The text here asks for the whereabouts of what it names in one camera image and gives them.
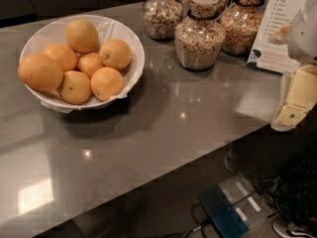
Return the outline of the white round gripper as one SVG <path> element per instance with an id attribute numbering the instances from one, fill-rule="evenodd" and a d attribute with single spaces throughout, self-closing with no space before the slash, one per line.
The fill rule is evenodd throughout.
<path id="1" fill-rule="evenodd" d="M 306 0 L 303 7 L 272 35 L 268 41 L 282 46 L 301 63 L 317 62 L 317 0 Z M 280 100 L 270 127 L 285 132 L 299 125 L 317 104 L 317 65 L 305 64 L 293 74 L 282 77 Z"/>

